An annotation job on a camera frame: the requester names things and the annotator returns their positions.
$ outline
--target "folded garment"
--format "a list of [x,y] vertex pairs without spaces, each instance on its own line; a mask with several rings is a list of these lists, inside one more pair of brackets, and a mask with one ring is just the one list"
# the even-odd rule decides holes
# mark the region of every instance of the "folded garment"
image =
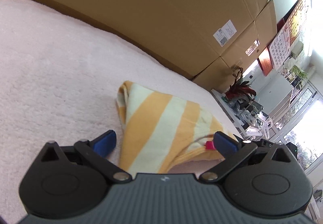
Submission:
[[119,88],[117,108],[124,130],[119,167],[133,177],[167,173],[188,161],[221,159],[218,151],[205,148],[206,141],[217,131],[235,139],[199,104],[130,81]]

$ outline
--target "bed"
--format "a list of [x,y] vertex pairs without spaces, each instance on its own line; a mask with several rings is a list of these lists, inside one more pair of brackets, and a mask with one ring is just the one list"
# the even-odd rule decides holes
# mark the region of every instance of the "bed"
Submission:
[[[239,135],[212,95],[118,36],[32,0],[0,0],[0,215],[26,213],[19,183],[45,142],[72,145],[108,129],[117,134],[109,160],[118,164],[122,128],[116,94],[125,80],[194,101]],[[217,161],[172,172],[202,172]]]

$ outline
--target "barcode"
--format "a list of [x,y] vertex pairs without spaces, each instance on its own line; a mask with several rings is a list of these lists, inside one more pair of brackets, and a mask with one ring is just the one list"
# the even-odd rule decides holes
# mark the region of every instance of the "barcode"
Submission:
[[220,40],[221,46],[223,46],[224,44],[226,44],[227,41],[228,41],[228,39],[226,37],[223,37],[222,40]]

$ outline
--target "ribbed gray surface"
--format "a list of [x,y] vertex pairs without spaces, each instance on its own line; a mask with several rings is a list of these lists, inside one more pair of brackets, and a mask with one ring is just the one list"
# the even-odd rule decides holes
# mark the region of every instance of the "ribbed gray surface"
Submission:
[[86,214],[64,220],[27,216],[20,224],[306,224],[304,215],[266,220],[233,207],[215,185],[204,185],[191,174],[138,174],[135,181],[115,185]]

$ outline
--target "glass door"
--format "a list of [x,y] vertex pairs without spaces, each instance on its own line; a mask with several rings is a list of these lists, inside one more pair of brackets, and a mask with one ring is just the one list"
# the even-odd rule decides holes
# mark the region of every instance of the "glass door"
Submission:
[[272,128],[275,134],[270,141],[295,144],[306,173],[323,160],[322,115],[322,97],[308,85]]

